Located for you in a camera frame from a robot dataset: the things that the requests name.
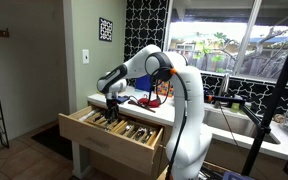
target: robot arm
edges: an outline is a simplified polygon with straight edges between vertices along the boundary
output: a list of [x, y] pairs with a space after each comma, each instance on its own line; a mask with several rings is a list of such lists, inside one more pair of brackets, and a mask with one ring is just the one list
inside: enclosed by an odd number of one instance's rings
[[[170, 73], [172, 68], [176, 69], [176, 76]], [[172, 175], [175, 180], [195, 178], [212, 138], [211, 134], [201, 132], [204, 93], [197, 68], [187, 66], [186, 58], [178, 53], [161, 52], [157, 46], [149, 45], [129, 61], [101, 77], [97, 88], [105, 94], [110, 112], [111, 109], [118, 109], [114, 99], [118, 97], [117, 92], [126, 87], [123, 79], [125, 81], [126, 78], [138, 78], [146, 74], [153, 76], [153, 79], [170, 80], [174, 85], [175, 119], [166, 154], [173, 161]], [[112, 113], [109, 113], [106, 118], [111, 117]]]
[[123, 79], [146, 75], [145, 60], [156, 52], [161, 52], [161, 49], [155, 45], [145, 47], [133, 58], [118, 66], [106, 76], [101, 77], [97, 82], [97, 89], [106, 95], [106, 99], [117, 98], [116, 93], [126, 88]]

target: patterned wallpaper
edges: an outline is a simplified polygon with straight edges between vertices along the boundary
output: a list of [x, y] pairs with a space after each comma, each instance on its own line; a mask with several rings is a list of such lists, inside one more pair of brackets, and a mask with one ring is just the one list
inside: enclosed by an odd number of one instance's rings
[[[169, 0], [127, 1], [124, 61], [129, 60], [149, 44], [155, 44], [163, 49], [168, 4]], [[217, 94], [222, 77], [202, 74], [202, 79], [204, 87]], [[134, 86], [135, 80], [130, 80], [128, 84]], [[229, 93], [249, 96], [252, 110], [258, 115], [264, 114], [273, 89], [272, 83], [248, 79], [231, 78], [229, 83]], [[276, 113], [283, 112], [288, 112], [288, 87], [276, 109]]]
[[[222, 77], [213, 74], [202, 74], [204, 87], [217, 95]], [[252, 110], [258, 115], [263, 115], [267, 109], [267, 102], [270, 100], [274, 89], [273, 83], [253, 81], [242, 78], [230, 78], [229, 95], [245, 95], [248, 96], [252, 102]], [[288, 113], [288, 86], [285, 88], [283, 95], [276, 108], [276, 113]]]
[[[124, 61], [149, 44], [163, 49], [169, 0], [128, 0]], [[135, 86], [135, 80], [128, 80]]]

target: sink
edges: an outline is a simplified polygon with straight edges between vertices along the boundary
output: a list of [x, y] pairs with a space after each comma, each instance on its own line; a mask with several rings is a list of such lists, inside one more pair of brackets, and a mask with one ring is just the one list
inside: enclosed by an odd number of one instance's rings
[[[250, 119], [246, 117], [236, 117], [229, 114], [225, 114], [225, 117], [233, 133], [250, 138], [254, 138], [256, 136], [256, 125]], [[205, 111], [203, 123], [207, 124], [208, 126], [230, 132], [230, 129], [221, 111]], [[280, 144], [280, 141], [272, 133], [269, 135], [266, 134], [264, 141], [272, 144]]]

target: window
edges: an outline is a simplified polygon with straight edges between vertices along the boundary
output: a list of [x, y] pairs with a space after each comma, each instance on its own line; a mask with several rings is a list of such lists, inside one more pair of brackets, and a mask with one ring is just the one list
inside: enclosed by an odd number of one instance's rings
[[[204, 71], [279, 76], [288, 54], [288, 1], [182, 1], [174, 1], [169, 51]], [[194, 49], [179, 48], [183, 44]]]
[[193, 51], [194, 50], [194, 44], [176, 44], [176, 50]]

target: floor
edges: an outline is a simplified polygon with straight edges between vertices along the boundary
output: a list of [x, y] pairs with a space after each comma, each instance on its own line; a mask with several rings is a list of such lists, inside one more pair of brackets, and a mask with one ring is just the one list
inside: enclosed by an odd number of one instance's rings
[[[57, 122], [49, 123], [10, 141], [10, 148], [0, 150], [0, 180], [76, 180], [73, 163], [31, 139]], [[84, 180], [114, 180], [97, 170], [91, 170]]]

